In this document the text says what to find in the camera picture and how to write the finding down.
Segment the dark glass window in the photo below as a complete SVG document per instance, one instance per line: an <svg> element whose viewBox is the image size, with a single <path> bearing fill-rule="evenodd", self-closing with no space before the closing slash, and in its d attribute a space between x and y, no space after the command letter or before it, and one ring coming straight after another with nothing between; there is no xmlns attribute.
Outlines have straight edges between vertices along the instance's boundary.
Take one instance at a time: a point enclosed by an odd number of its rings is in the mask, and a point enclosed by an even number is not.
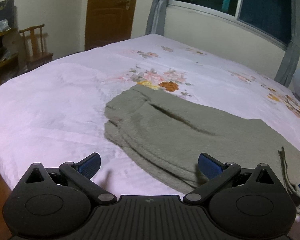
<svg viewBox="0 0 300 240"><path fill-rule="evenodd" d="M283 49L291 39L291 0L169 0L169 4L228 21Z"/></svg>

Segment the grey left curtain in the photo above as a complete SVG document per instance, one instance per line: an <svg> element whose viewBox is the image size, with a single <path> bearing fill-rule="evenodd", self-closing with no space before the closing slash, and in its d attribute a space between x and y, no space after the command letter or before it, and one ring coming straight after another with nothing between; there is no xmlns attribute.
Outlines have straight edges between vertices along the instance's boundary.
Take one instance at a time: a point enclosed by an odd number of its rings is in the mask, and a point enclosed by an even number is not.
<svg viewBox="0 0 300 240"><path fill-rule="evenodd" d="M145 34L163 35L165 29L166 9L169 0L153 0L147 20Z"/></svg>

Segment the grey curtain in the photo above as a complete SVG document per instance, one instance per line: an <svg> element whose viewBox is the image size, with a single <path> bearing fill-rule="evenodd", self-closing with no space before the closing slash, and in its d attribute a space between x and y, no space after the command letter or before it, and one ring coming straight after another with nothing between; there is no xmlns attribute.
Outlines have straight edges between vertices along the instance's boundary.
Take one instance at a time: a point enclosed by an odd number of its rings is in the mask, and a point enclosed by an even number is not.
<svg viewBox="0 0 300 240"><path fill-rule="evenodd" d="M166 9L169 0L153 0L147 20L145 34L163 35L165 29Z"/></svg>
<svg viewBox="0 0 300 240"><path fill-rule="evenodd" d="M291 40L274 79L285 87L289 87L300 58L300 0L291 0L291 5Z"/></svg>

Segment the grey right curtain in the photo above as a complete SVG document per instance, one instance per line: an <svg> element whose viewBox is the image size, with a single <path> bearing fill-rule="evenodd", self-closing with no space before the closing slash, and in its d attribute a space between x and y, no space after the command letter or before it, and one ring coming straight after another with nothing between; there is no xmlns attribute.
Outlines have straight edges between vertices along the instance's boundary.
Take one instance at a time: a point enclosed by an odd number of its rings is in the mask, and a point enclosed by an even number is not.
<svg viewBox="0 0 300 240"><path fill-rule="evenodd" d="M300 0L291 0L291 5L291 40L274 79L285 87L289 87L300 58Z"/></svg>

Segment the pink floral bed sheet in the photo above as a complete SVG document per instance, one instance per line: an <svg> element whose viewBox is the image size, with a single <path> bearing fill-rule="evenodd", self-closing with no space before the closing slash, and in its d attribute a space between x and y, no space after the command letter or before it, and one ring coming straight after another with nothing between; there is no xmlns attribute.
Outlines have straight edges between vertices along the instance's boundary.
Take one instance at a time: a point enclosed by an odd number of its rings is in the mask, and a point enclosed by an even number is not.
<svg viewBox="0 0 300 240"><path fill-rule="evenodd" d="M0 174L14 188L35 162L57 167L93 152L116 195L175 194L104 137L104 108L140 84L246 118L261 119L300 151L300 102L241 64L160 35L113 43L52 61L0 86Z"/></svg>

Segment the wooden chair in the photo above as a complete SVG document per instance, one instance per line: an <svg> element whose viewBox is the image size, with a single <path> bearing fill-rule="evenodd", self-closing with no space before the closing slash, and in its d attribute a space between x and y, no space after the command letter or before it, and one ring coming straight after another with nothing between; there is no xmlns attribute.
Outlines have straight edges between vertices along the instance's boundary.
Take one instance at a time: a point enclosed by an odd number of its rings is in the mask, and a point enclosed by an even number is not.
<svg viewBox="0 0 300 240"><path fill-rule="evenodd" d="M26 55L25 63L28 72L52 61L53 53L47 52L44 47L44 27L45 24L41 24L19 30L19 34L23 39Z"/></svg>

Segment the dark paper bag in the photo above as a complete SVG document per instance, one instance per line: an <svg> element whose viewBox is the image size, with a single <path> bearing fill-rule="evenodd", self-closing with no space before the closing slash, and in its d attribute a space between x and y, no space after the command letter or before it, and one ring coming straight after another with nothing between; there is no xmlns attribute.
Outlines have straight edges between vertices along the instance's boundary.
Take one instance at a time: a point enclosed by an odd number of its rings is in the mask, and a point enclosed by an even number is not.
<svg viewBox="0 0 300 240"><path fill-rule="evenodd" d="M0 2L0 21L7 20L8 26L15 27L14 0L4 0Z"/></svg>

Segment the grey-green pants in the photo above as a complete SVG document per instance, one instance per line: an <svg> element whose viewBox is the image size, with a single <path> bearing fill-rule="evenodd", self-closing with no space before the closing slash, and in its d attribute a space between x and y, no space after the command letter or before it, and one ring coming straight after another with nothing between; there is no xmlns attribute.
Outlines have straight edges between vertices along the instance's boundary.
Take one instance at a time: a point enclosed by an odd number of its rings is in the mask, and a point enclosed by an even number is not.
<svg viewBox="0 0 300 240"><path fill-rule="evenodd" d="M136 85L106 104L105 137L140 168L181 193L208 181L198 168L207 153L243 168L268 164L300 197L300 151L260 119L243 119Z"/></svg>

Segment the brown wooden door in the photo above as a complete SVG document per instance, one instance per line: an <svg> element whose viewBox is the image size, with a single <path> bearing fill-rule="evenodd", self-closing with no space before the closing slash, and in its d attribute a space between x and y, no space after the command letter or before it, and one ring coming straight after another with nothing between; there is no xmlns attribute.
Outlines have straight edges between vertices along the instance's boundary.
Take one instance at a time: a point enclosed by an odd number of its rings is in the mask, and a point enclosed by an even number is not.
<svg viewBox="0 0 300 240"><path fill-rule="evenodd" d="M88 0L85 50L130 39L135 5L136 0Z"/></svg>

